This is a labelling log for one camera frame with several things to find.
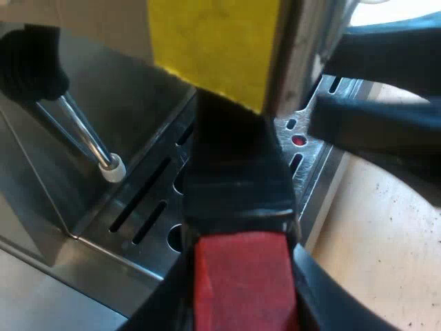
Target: red rubber pad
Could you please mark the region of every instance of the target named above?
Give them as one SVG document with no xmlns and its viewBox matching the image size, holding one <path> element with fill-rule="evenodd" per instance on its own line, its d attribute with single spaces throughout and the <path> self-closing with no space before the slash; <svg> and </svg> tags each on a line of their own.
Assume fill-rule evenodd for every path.
<svg viewBox="0 0 441 331">
<path fill-rule="evenodd" d="M 194 254 L 196 331 L 299 330 L 285 235 L 203 237 Z"/>
</svg>

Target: drain hole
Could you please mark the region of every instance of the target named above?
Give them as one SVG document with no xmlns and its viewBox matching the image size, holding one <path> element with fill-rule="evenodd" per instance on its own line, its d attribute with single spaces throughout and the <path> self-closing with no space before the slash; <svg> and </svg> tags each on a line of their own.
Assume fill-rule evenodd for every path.
<svg viewBox="0 0 441 331">
<path fill-rule="evenodd" d="M 317 90 L 317 86 L 320 83 L 320 81 L 322 80 L 322 75 L 320 75 L 315 84 L 311 87 L 311 90 L 309 91 L 309 94 L 307 95 L 307 97 L 305 98 L 305 100 L 303 100 L 303 103 L 300 105 L 300 110 L 304 110 L 307 106 L 309 101 L 311 100 L 312 96 L 314 95 L 314 92 Z"/>
<path fill-rule="evenodd" d="M 178 146 L 182 146 L 187 140 L 188 138 L 192 135 L 193 133 L 193 128 L 194 128 L 194 123 L 190 124 L 188 126 L 188 128 L 185 129 L 184 133 L 182 134 L 182 136 L 178 139 L 178 141 L 176 142 L 176 144 Z"/>
<path fill-rule="evenodd" d="M 292 136 L 291 140 L 292 140 L 292 143 L 296 146 L 306 145 L 306 138 L 304 136 L 300 136 L 300 135 L 296 134 L 295 136 Z"/>
<path fill-rule="evenodd" d="M 156 220 L 160 217 L 165 207 L 167 207 L 167 203 L 165 201 L 161 201 L 160 203 L 158 203 L 156 208 L 150 214 L 147 221 L 145 221 L 144 225 L 141 226 L 141 229 L 139 229 L 138 233 L 136 233 L 135 237 L 133 237 L 132 243 L 138 245 L 141 242 L 141 240 L 143 240 L 147 232 L 149 232 L 149 230 L 152 228 Z"/>
<path fill-rule="evenodd" d="M 294 176 L 296 173 L 296 170 L 298 166 L 300 165 L 300 162 L 302 161 L 303 156 L 301 154 L 296 154 L 291 160 L 291 163 L 289 164 L 289 169 L 291 169 L 291 173 Z"/>
<path fill-rule="evenodd" d="M 156 180 L 161 176 L 164 172 L 171 159 L 168 157 L 164 159 L 161 164 L 157 167 L 157 169 L 153 172 L 153 174 L 148 178 L 145 182 L 144 186 L 136 193 L 134 198 L 126 205 L 122 213 L 116 218 L 115 222 L 110 226 L 110 232 L 116 232 L 123 225 L 125 220 L 128 218 L 133 209 L 136 208 L 138 203 L 143 199 L 143 197 L 149 192 L 150 188 L 155 184 Z"/>
<path fill-rule="evenodd" d="M 341 80 L 342 80 L 342 77 L 336 77 L 334 79 L 334 82 L 332 83 L 331 87 L 329 88 L 329 93 L 334 93 L 337 90 L 338 84 L 340 84 Z"/>
<path fill-rule="evenodd" d="M 168 232 L 167 242 L 171 249 L 182 253 L 181 224 L 175 225 L 170 232 Z"/>
<path fill-rule="evenodd" d="M 295 119 L 290 119 L 290 120 L 288 121 L 288 123 L 287 123 L 287 129 L 288 129 L 288 130 L 292 130 L 292 129 L 294 129 L 294 126 L 295 126 L 296 123 L 297 123 L 297 122 L 296 122 Z"/>
<path fill-rule="evenodd" d="M 184 194 L 183 186 L 184 186 L 185 171 L 187 170 L 187 163 L 188 162 L 185 162 L 184 166 L 179 170 L 178 176 L 176 176 L 173 182 L 173 187 L 179 194 Z"/>
</svg>

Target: beige countertop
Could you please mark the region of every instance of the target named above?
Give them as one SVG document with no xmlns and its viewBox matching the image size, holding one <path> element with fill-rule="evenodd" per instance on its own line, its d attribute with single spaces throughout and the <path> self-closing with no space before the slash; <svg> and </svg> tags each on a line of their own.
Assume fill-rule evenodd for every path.
<svg viewBox="0 0 441 331">
<path fill-rule="evenodd" d="M 383 86 L 380 100 L 415 96 Z M 405 330 L 441 330 L 441 210 L 351 157 L 314 258 L 368 308 Z"/>
</svg>

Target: metal rod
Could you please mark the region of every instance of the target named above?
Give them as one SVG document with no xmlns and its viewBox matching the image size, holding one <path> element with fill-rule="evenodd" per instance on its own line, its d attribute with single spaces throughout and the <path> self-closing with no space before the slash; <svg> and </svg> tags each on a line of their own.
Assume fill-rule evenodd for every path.
<svg viewBox="0 0 441 331">
<path fill-rule="evenodd" d="M 73 98 L 66 92 L 58 98 L 58 104 L 61 106 L 63 112 L 72 121 L 72 125 L 79 133 L 83 142 L 87 145 L 90 152 L 98 159 L 102 167 L 108 169 L 114 167 L 113 158 L 107 148 L 98 138 L 98 135 L 88 123 L 82 111 L 75 104 Z"/>
</svg>

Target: red light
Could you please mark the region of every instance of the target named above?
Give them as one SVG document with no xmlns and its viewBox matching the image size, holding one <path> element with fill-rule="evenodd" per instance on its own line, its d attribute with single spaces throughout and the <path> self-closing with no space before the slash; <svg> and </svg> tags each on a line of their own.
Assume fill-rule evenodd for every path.
<svg viewBox="0 0 441 331">
<path fill-rule="evenodd" d="M 306 138 L 304 136 L 293 136 L 292 143 L 296 146 L 303 146 L 306 144 Z"/>
</svg>

